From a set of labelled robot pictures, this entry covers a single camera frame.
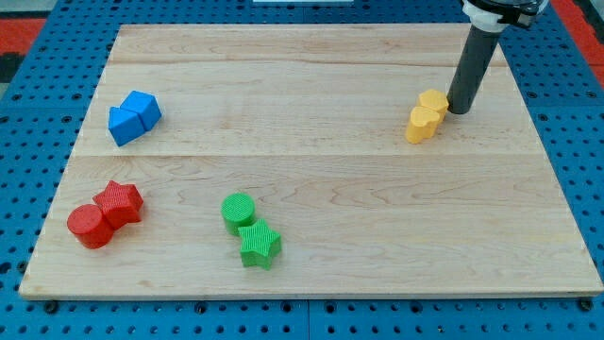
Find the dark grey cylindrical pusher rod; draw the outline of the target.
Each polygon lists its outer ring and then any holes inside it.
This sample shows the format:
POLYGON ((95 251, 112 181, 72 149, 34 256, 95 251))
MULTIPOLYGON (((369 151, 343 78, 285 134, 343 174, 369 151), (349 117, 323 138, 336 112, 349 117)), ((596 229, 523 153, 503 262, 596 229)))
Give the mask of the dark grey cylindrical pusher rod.
POLYGON ((471 25, 447 93, 451 113, 466 114, 470 111, 499 37, 499 32, 487 32, 471 25))

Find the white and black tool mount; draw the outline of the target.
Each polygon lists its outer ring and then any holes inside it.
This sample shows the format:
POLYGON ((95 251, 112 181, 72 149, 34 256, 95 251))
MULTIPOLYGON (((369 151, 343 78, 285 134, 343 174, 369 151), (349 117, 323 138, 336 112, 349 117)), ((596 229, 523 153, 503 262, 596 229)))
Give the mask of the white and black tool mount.
POLYGON ((461 9, 476 28, 503 32, 508 26, 531 27, 549 0, 461 0, 461 9))

